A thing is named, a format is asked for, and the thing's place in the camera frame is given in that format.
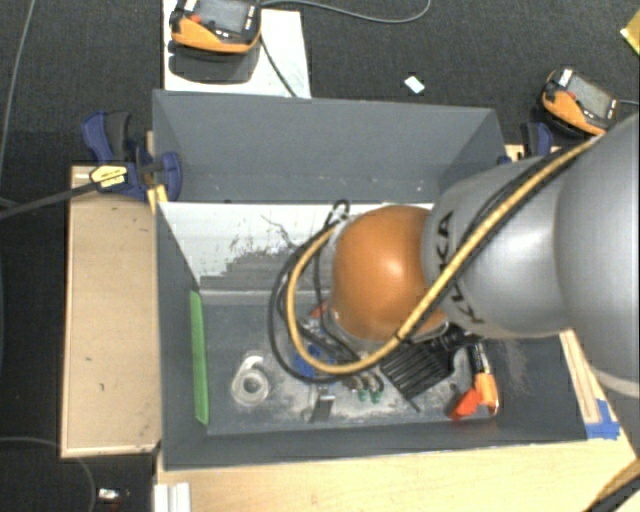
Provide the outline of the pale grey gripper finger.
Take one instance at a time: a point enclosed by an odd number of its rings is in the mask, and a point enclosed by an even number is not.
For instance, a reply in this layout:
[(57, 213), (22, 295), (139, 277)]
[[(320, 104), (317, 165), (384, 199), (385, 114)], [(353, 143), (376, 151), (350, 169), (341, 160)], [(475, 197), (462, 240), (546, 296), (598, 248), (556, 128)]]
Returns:
[(312, 407), (309, 422), (326, 422), (331, 416), (334, 403), (335, 396), (333, 394), (320, 394)]

